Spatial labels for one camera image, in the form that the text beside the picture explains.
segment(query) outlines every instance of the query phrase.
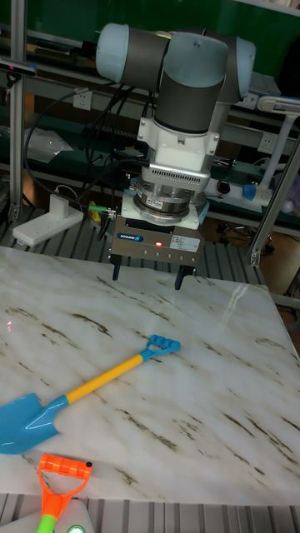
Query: label sticker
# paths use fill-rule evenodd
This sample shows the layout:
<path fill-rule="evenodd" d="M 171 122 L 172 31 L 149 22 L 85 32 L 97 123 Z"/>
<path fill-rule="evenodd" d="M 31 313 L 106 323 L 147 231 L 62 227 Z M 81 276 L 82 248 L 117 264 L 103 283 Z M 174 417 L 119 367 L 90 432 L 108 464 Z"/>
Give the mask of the label sticker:
<path fill-rule="evenodd" d="M 163 202 L 158 202 L 157 200 L 151 200 L 151 198 L 148 198 L 146 203 L 150 207 L 155 207 L 155 209 L 163 209 Z"/>
<path fill-rule="evenodd" d="M 118 233 L 118 239 L 124 239 L 125 241 L 142 242 L 143 237 L 141 235 L 129 235 L 129 233 Z"/>
<path fill-rule="evenodd" d="M 170 248 L 173 250 L 182 250 L 183 252 L 196 252 L 200 244 L 200 239 L 194 237 L 181 237 L 180 235 L 173 235 L 171 239 Z"/>

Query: white device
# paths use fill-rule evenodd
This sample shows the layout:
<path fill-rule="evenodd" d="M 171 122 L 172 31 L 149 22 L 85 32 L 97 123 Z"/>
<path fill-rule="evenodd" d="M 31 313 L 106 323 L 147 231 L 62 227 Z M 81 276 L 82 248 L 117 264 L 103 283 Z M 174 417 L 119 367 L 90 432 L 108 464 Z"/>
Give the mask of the white device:
<path fill-rule="evenodd" d="M 41 513 L 35 513 L 0 527 L 0 531 L 1 533 L 34 533 L 38 530 L 40 520 Z M 71 500 L 67 504 L 54 530 L 55 533 L 94 533 L 87 509 L 78 500 Z"/>
<path fill-rule="evenodd" d="M 257 102 L 257 109 L 269 113 L 285 115 L 274 151 L 260 184 L 257 186 L 254 184 L 245 185 L 243 188 L 243 197 L 246 200 L 257 203 L 260 206 L 267 206 L 273 194 L 273 191 L 269 188 L 270 183 L 278 168 L 278 163 L 283 154 L 283 148 L 287 142 L 288 134 L 290 133 L 296 118 L 300 117 L 300 98 L 280 96 L 261 97 Z"/>
<path fill-rule="evenodd" d="M 68 200 L 52 194 L 49 213 L 14 227 L 12 234 L 17 239 L 18 244 L 35 247 L 37 244 L 75 226 L 82 219 L 83 213 L 70 207 Z"/>

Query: light blue joint cap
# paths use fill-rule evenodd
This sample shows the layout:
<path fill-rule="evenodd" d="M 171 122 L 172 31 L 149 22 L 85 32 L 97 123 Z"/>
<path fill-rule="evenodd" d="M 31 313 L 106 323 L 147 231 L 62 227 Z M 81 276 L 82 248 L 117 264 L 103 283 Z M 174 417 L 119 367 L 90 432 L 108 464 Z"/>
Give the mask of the light blue joint cap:
<path fill-rule="evenodd" d="M 128 54 L 129 26 L 107 24 L 97 43 L 96 67 L 100 76 L 119 83 L 122 79 Z"/>
<path fill-rule="evenodd" d="M 255 54 L 252 42 L 237 37 L 237 79 L 241 98 L 245 98 L 249 91 Z"/>
<path fill-rule="evenodd" d="M 166 74 L 187 87 L 205 88 L 220 83 L 226 74 L 228 46 L 195 33 L 175 33 L 163 61 Z"/>

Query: metal grating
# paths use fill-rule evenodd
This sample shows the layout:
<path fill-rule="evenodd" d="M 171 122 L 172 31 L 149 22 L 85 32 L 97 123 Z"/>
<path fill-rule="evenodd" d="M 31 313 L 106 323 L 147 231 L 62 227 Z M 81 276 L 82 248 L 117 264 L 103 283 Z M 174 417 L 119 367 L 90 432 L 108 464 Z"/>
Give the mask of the metal grating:
<path fill-rule="evenodd" d="M 80 499 L 95 533 L 299 533 L 300 506 L 243 507 Z M 39 512 L 39 496 L 0 495 L 0 526 Z"/>
<path fill-rule="evenodd" d="M 80 225 L 72 227 L 64 233 L 33 248 L 17 244 L 16 239 L 13 238 L 13 228 L 39 217 L 44 212 L 42 209 L 24 207 L 23 213 L 17 222 L 12 222 L 8 226 L 4 223 L 0 227 L 0 245 L 30 253 L 41 253 L 47 256 L 71 257 L 73 259 L 83 259 L 84 261 L 93 262 L 109 262 L 108 256 L 112 235 L 108 232 L 99 242 L 97 230 L 92 226 L 90 220 L 82 221 Z M 247 249 L 231 246 L 225 247 L 218 242 L 206 242 L 204 252 L 197 266 L 197 275 L 227 281 L 264 285 L 263 274 L 259 268 L 254 268 L 248 263 L 246 254 Z M 122 259 L 122 265 L 126 267 L 152 268 L 173 274 L 176 274 L 178 271 L 178 266 L 171 263 L 131 257 L 124 257 Z"/>
<path fill-rule="evenodd" d="M 93 262 L 109 262 L 111 235 L 100 242 L 90 221 L 66 230 L 34 248 L 22 247 L 13 238 L 15 225 L 44 213 L 25 207 L 17 222 L 0 227 L 0 245 Z M 248 264 L 246 250 L 207 242 L 197 274 L 228 281 L 264 284 L 259 268 Z M 128 267 L 153 268 L 177 273 L 172 264 L 124 257 Z M 141 501 L 81 500 L 87 506 L 95 533 L 300 533 L 300 506 L 242 507 L 164 504 Z M 0 495 L 0 526 L 41 510 L 37 496 Z"/>

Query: power outlet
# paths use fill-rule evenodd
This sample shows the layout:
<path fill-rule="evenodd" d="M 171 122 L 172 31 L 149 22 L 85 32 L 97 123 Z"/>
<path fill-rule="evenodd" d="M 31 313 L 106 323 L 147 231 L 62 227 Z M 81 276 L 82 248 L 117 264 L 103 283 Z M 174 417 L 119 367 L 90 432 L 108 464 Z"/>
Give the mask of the power outlet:
<path fill-rule="evenodd" d="M 278 139 L 275 133 L 263 133 L 262 140 L 259 143 L 258 151 L 263 153 L 273 153 Z"/>
<path fill-rule="evenodd" d="M 93 95 L 92 91 L 85 92 L 84 94 L 76 94 L 73 98 L 73 107 L 91 111 L 92 95 Z"/>

